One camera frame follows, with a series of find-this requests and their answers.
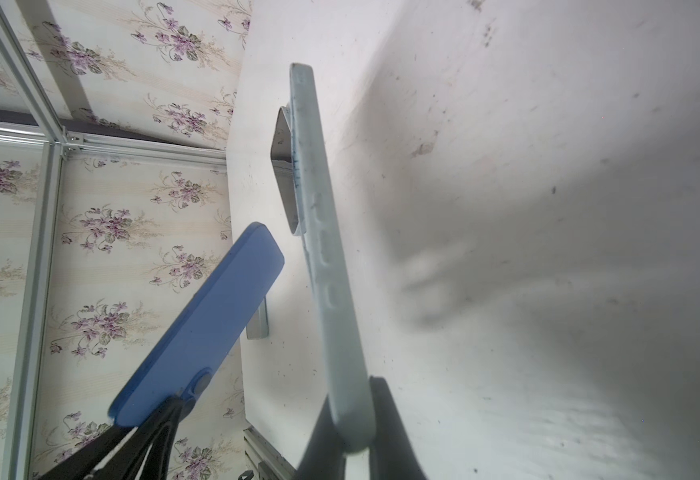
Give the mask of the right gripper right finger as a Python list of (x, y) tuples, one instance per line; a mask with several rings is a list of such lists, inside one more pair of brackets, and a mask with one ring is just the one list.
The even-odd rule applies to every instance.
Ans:
[(388, 382), (370, 378), (376, 415), (376, 436), (370, 447), (370, 478), (425, 480)]

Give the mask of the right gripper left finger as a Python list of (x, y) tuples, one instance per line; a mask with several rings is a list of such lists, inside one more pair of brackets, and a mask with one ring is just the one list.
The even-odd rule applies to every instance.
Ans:
[(344, 447), (344, 441), (332, 420), (329, 399), (326, 399), (293, 479), (344, 480)]

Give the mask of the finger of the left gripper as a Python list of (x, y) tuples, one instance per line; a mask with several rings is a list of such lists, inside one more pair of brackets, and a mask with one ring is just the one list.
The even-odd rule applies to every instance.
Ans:
[(110, 454), (131, 432), (130, 427), (113, 425), (71, 457), (58, 464), (41, 480), (81, 480)]
[(91, 478), (166, 480), (185, 404), (179, 397), (166, 399)]

